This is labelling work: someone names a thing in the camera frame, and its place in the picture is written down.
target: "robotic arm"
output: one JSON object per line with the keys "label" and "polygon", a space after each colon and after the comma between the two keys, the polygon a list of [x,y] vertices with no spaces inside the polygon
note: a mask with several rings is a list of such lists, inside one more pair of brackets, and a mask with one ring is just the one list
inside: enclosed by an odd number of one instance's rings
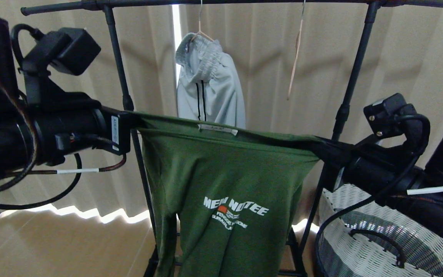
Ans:
{"label": "robotic arm", "polygon": [[[18,45],[20,30],[36,40],[25,57]],[[65,155],[90,147],[123,155],[125,162],[137,116],[103,107],[82,92],[64,92],[49,79],[48,65],[67,74],[83,73],[100,52],[93,38],[78,28],[43,34],[28,25],[15,26],[11,37],[25,77],[25,101],[18,99],[22,93],[16,86],[8,33],[7,22],[0,19],[0,179],[14,176],[4,189],[35,164],[58,165]],[[425,116],[399,93],[365,107],[364,114],[374,134],[356,145],[322,138],[285,147],[310,149],[328,165],[328,177],[338,181],[326,189],[334,192],[345,182],[355,184],[372,195],[370,201],[397,209],[443,238],[443,140],[423,170],[415,162],[428,144],[430,123]],[[406,137],[402,145],[377,144],[399,135]]]}

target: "beige curtain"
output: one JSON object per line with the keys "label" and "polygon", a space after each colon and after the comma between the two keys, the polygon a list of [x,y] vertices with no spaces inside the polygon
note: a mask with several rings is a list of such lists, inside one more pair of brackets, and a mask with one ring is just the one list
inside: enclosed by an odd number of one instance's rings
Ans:
{"label": "beige curtain", "polygon": [[[196,33],[199,5],[181,6],[180,11],[183,35]],[[203,5],[202,30],[220,41],[237,67],[247,127],[330,138],[366,11],[364,4],[306,4],[295,80],[286,100],[302,4]],[[357,143],[371,134],[363,107],[397,92],[431,121],[430,145],[417,164],[424,166],[443,136],[443,9],[378,11],[341,140]],[[306,179],[294,222],[306,217],[321,167]]]}
{"label": "beige curtain", "polygon": [[[19,8],[46,1],[0,1],[0,17],[10,25],[29,23],[43,31],[65,26],[87,28],[102,52],[80,77],[53,72],[68,91],[85,91],[104,105],[122,108],[114,56],[104,15],[95,11],[65,11],[23,17]],[[331,137],[336,111],[348,84],[363,28],[367,5],[307,3],[299,61],[290,100],[286,100],[295,57],[302,5],[203,5],[202,29],[220,40],[234,59],[246,102],[251,130],[311,133]],[[114,9],[130,93],[137,110],[176,115],[174,40],[171,7]],[[181,5],[182,35],[197,32],[199,5]],[[23,51],[32,46],[21,39]],[[19,77],[19,86],[23,82]],[[443,9],[429,7],[381,8],[358,79],[351,112],[341,140],[355,143],[371,133],[362,108],[375,100],[402,93],[429,117],[432,135],[418,165],[424,166],[443,136]],[[392,140],[384,145],[401,142]],[[107,153],[85,151],[85,167],[118,161]],[[72,158],[61,168],[73,168]],[[320,166],[305,184],[296,222],[306,217]],[[65,189],[72,177],[27,178],[0,202],[33,202]],[[118,171],[83,175],[79,185],[57,207],[79,210],[97,207],[100,214],[124,208],[129,216],[146,209],[134,154]]]}

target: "laundry basket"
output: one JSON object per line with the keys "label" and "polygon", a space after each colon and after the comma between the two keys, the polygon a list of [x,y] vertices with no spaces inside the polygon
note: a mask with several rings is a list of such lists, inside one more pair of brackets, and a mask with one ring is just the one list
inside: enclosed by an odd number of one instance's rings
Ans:
{"label": "laundry basket", "polygon": [[[320,201],[320,223],[329,216],[369,197],[353,185],[334,193],[325,191]],[[397,249],[374,235],[349,235],[365,229],[386,235],[404,251],[404,268],[396,266]],[[329,224],[316,242],[318,271],[326,277],[443,277],[443,239],[407,216],[370,203]]]}

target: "black metal pole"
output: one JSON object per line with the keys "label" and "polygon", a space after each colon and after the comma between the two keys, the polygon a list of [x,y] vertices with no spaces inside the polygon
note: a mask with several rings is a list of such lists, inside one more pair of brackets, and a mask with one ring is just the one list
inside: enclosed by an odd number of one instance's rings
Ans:
{"label": "black metal pole", "polygon": [[[372,0],[307,0],[307,2],[325,3],[370,3]],[[203,4],[229,4],[229,3],[290,3],[302,2],[302,0],[203,0]],[[415,5],[425,7],[443,8],[443,0],[385,0],[384,7],[396,7],[401,5]],[[175,4],[199,4],[199,0],[82,0],[35,7],[22,7],[23,15],[46,13],[63,10],[102,10],[104,6],[114,7],[140,7]]]}
{"label": "black metal pole", "polygon": [[[129,94],[128,84],[126,82],[126,74],[124,72],[123,58],[121,55],[121,49],[119,48],[119,40],[117,37],[116,21],[114,19],[114,12],[112,8],[104,5],[103,12],[105,13],[105,19],[109,26],[110,40],[112,41],[112,50],[114,51],[114,58],[116,59],[117,72],[119,74],[119,82],[121,83],[121,89],[123,92],[123,107],[124,110],[134,110],[134,103]],[[146,177],[145,165],[143,163],[143,155],[141,154],[141,145],[139,143],[139,137],[136,130],[131,130],[132,144],[134,145],[134,152],[136,159],[138,160],[139,173],[141,175],[141,181],[143,182],[143,189],[145,191],[146,205],[150,211],[150,220],[152,222],[153,234],[155,232],[155,217],[153,215],[153,206],[151,201],[150,187],[148,186],[148,178]]]}
{"label": "black metal pole", "polygon": [[[377,10],[380,8],[380,1],[371,2],[367,9],[367,15],[365,16],[365,24],[363,26],[362,37],[360,38],[360,44],[358,44],[358,50],[356,52],[355,63],[350,74],[350,80],[348,81],[348,86],[346,88],[346,93],[343,98],[343,103],[338,109],[336,114],[336,122],[334,124],[333,136],[331,140],[339,140],[341,132],[345,126],[346,120],[348,120],[348,114],[350,113],[350,101],[353,96],[353,90],[355,89],[356,81],[358,79],[358,74],[360,73],[360,68],[362,67],[363,58],[365,56],[365,51],[367,50],[367,45],[369,43],[369,38],[372,30],[372,26],[375,21]],[[311,229],[312,221],[315,217],[315,212],[319,206],[320,196],[326,184],[332,184],[336,181],[337,172],[324,165],[322,172],[320,174],[319,182],[315,191],[315,197],[312,203],[311,212],[305,226],[304,233],[302,235],[302,240],[300,241],[300,254],[303,254],[305,244],[309,238],[309,233]]]}

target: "black drawstring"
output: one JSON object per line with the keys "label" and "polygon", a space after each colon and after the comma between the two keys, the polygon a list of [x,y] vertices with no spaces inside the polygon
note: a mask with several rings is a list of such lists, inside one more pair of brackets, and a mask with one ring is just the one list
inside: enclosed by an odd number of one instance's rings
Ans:
{"label": "black drawstring", "polygon": [[197,89],[197,119],[201,120],[201,110],[199,109],[199,86],[196,83],[196,89]]}
{"label": "black drawstring", "polygon": [[206,101],[204,100],[204,81],[203,80],[201,80],[201,88],[203,89],[204,121],[206,121]]}

